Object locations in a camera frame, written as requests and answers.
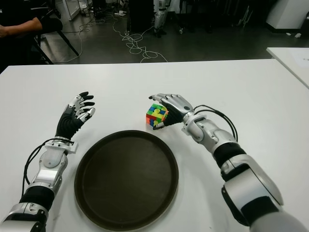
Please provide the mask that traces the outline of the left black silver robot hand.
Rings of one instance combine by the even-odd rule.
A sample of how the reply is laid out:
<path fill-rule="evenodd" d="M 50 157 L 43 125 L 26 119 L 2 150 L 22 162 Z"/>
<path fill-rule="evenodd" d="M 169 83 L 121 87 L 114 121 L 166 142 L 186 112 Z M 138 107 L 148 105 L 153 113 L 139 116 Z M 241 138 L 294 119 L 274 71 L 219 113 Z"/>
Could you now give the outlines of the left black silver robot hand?
<path fill-rule="evenodd" d="M 75 135 L 95 113 L 95 103 L 91 101 L 93 98 L 89 92 L 82 92 L 73 97 L 60 117 L 55 137 L 70 140 Z"/>

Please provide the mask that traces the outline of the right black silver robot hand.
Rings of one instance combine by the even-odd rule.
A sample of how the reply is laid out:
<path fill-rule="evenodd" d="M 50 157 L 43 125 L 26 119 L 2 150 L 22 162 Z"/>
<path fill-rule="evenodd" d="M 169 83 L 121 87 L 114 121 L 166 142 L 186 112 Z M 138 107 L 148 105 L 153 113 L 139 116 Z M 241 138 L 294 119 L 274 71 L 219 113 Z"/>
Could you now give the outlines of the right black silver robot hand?
<path fill-rule="evenodd" d="M 192 105 L 178 94 L 154 94 L 149 97 L 153 101 L 158 101 L 167 109 L 167 117 L 163 122 L 153 126 L 153 130 L 158 130 L 173 124 L 183 122 L 187 114 L 192 114 L 194 109 Z"/>

